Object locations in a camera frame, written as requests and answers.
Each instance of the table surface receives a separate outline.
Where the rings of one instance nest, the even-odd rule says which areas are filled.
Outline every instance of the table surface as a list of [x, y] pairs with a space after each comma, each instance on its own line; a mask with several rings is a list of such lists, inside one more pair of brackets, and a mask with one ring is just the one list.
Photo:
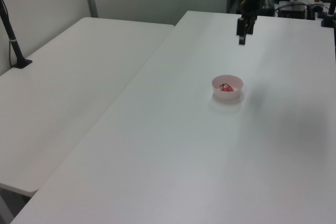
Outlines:
[[0, 77], [0, 186], [31, 196], [173, 26], [84, 18]]
[[187, 12], [13, 224], [335, 223], [333, 30], [238, 17]]

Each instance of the cable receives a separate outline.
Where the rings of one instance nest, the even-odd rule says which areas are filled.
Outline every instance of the cable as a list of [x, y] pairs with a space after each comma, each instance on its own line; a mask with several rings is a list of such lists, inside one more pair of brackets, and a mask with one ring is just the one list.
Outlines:
[[11, 60], [11, 53], [10, 53], [10, 48], [11, 48], [11, 46], [10, 46], [10, 41], [9, 41], [9, 65], [10, 65], [10, 67], [12, 68], [13, 67], [13, 65], [12, 65], [12, 60]]
[[288, 4], [288, 5], [282, 5], [278, 8], [275, 9], [275, 11], [286, 8], [286, 7], [290, 7], [290, 6], [296, 6], [296, 5], [304, 5], [304, 6], [308, 6], [307, 4], [304, 3], [297, 3], [297, 4]]

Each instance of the red object in bowl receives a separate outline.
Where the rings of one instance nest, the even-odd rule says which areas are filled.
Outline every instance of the red object in bowl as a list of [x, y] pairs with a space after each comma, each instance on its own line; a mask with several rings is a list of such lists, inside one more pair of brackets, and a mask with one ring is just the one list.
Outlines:
[[225, 92], [233, 92], [234, 91], [233, 88], [227, 83], [223, 83], [222, 85], [220, 85], [219, 90], [225, 91]]

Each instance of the desk lamp stand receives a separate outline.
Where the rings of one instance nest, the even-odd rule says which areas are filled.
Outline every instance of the desk lamp stand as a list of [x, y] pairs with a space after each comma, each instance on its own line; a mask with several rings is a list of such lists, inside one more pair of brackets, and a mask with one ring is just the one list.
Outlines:
[[322, 27], [334, 27], [334, 12], [336, 7], [336, 0], [330, 1], [330, 6], [328, 13], [324, 15], [323, 20], [321, 22]]
[[13, 68], [20, 68], [20, 69], [25, 68], [27, 65], [32, 63], [32, 61], [25, 59], [22, 55], [19, 44], [16, 40], [14, 31], [12, 29], [11, 23], [9, 22], [9, 16], [8, 16], [8, 12], [7, 12], [4, 0], [0, 0], [0, 16], [1, 16], [2, 22], [4, 23], [6, 32], [8, 34], [9, 41], [12, 44], [13, 50], [16, 55], [17, 61], [16, 61], [16, 64], [13, 65]]

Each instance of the bowl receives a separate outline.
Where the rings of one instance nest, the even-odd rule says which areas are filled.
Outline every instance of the bowl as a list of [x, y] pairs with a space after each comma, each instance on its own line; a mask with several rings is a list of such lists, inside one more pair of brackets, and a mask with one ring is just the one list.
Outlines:
[[[223, 83], [229, 84], [233, 91], [226, 92], [219, 90], [219, 86], [221, 86]], [[222, 100], [233, 100], [240, 96], [240, 93], [242, 92], [243, 88], [243, 81], [241, 78], [231, 75], [224, 75], [224, 76], [217, 76], [212, 81], [212, 88], [214, 89], [214, 95], [215, 97], [222, 99]]]

